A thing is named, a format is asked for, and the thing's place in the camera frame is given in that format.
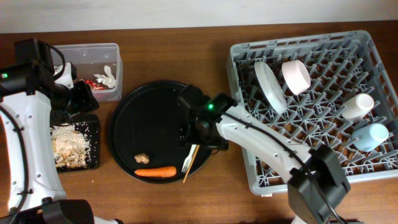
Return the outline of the red strawberry snack wrapper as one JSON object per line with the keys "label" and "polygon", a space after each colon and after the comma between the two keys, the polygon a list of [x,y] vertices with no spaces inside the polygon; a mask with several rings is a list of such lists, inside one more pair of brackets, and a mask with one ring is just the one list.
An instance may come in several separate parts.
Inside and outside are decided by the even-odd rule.
{"label": "red strawberry snack wrapper", "polygon": [[95,83],[91,80],[83,80],[89,87],[91,88],[92,91],[101,91],[105,90],[105,87],[99,83]]}

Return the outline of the white tissue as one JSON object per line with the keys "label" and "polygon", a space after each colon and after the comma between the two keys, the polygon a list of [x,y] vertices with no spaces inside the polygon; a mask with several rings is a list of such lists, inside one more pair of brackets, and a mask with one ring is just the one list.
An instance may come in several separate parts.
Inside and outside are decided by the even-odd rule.
{"label": "white tissue", "polygon": [[96,81],[98,83],[101,83],[105,86],[107,86],[108,88],[112,89],[116,86],[116,79],[113,76],[113,74],[111,73],[111,67],[108,65],[104,66],[104,72],[105,74],[94,74],[94,77],[96,78]]}

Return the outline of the wooden chopstick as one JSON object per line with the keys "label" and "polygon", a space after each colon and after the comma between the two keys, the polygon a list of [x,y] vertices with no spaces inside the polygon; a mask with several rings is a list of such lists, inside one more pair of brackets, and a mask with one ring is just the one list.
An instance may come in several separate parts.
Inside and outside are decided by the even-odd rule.
{"label": "wooden chopstick", "polygon": [[183,178],[183,183],[185,183],[185,181],[186,181],[186,179],[187,179],[187,177],[188,177],[188,175],[189,175],[189,172],[190,172],[190,170],[191,170],[191,168],[192,168],[193,162],[194,162],[194,160],[195,160],[195,158],[196,158],[196,155],[197,155],[197,152],[198,152],[199,148],[200,148],[200,145],[197,145],[197,148],[195,149],[195,152],[193,153],[193,158],[192,158],[192,161],[191,161],[191,163],[190,163],[190,165],[189,165],[189,168],[188,168],[187,172],[184,173],[185,176],[184,176],[184,178]]}

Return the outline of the white plastic fork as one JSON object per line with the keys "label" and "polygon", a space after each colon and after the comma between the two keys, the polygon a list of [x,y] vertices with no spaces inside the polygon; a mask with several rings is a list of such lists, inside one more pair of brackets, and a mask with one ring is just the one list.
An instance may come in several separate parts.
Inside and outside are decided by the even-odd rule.
{"label": "white plastic fork", "polygon": [[182,172],[183,173],[187,172],[187,170],[189,168],[189,165],[190,165],[190,163],[192,161],[192,158],[193,158],[193,153],[195,152],[196,148],[197,148],[196,144],[192,144],[191,145],[190,152],[188,153],[188,156],[185,158],[185,160],[183,162],[183,166],[182,166]]}

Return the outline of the rice and peanut scraps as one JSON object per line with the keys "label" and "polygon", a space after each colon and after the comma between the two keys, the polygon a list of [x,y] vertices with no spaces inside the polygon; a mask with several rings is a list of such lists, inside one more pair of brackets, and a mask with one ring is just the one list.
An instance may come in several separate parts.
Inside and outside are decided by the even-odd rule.
{"label": "rice and peanut scraps", "polygon": [[87,169],[91,161],[88,136],[75,124],[50,128],[55,167],[58,169]]}

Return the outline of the orange carrot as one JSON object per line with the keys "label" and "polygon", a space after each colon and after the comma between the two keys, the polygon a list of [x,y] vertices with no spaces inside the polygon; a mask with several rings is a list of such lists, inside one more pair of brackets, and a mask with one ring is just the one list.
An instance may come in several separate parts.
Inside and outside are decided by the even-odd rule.
{"label": "orange carrot", "polygon": [[169,178],[177,174],[177,169],[174,166],[167,166],[153,169],[138,169],[134,173],[141,177]]}

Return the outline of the ginger piece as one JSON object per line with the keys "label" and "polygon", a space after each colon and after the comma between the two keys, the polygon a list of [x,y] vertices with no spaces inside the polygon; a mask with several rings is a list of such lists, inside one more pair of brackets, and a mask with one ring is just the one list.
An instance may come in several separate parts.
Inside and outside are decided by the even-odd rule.
{"label": "ginger piece", "polygon": [[150,161],[150,158],[147,154],[140,153],[134,156],[134,159],[138,164],[148,164]]}

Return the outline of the grey plate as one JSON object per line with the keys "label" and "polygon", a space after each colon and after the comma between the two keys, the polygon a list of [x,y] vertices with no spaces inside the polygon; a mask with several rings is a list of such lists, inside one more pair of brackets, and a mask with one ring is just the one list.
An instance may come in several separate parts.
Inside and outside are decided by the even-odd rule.
{"label": "grey plate", "polygon": [[256,62],[254,71],[269,104],[278,114],[283,114],[287,109],[287,102],[282,87],[271,68],[265,62]]}

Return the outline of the pink bowl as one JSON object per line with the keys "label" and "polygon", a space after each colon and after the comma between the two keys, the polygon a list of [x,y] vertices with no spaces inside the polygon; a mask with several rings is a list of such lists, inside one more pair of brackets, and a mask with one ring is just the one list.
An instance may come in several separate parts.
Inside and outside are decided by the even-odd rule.
{"label": "pink bowl", "polygon": [[282,64],[284,80],[294,95],[299,95],[310,88],[311,79],[304,63],[299,60],[289,61]]}

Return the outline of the cream paper cup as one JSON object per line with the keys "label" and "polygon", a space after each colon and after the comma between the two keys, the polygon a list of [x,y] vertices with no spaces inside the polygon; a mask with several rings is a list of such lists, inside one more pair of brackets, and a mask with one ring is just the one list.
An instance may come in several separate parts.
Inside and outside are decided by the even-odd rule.
{"label": "cream paper cup", "polygon": [[366,93],[360,93],[342,104],[342,117],[348,121],[362,120],[374,107],[374,99]]}

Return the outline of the blue cup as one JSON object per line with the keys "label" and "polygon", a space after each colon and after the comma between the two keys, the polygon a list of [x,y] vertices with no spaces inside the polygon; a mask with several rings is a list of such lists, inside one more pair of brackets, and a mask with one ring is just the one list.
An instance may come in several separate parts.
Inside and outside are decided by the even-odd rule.
{"label": "blue cup", "polygon": [[369,152],[389,137],[388,129],[380,123],[374,123],[357,129],[352,134],[354,146],[363,152]]}

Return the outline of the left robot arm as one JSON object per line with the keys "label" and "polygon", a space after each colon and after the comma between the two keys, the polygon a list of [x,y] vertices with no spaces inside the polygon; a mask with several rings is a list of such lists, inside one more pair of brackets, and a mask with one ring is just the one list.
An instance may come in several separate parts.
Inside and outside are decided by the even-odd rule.
{"label": "left robot arm", "polygon": [[69,87],[62,76],[76,78],[73,68],[56,72],[56,48],[37,39],[16,42],[16,64],[1,69],[1,120],[6,134],[11,175],[9,214],[1,223],[106,223],[83,199],[70,200],[53,157],[50,127],[98,109],[90,86]]}

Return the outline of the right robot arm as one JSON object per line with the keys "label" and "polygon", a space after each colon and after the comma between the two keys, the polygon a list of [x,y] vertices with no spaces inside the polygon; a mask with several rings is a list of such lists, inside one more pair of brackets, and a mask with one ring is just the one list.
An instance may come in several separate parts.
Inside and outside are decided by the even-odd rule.
{"label": "right robot arm", "polygon": [[335,208],[351,186],[330,147],[313,148],[290,140],[224,93],[210,98],[189,85],[178,94],[177,103],[187,119],[188,143],[225,150],[227,142],[234,142],[280,175],[287,183],[294,223],[327,223],[330,217],[345,223]]}

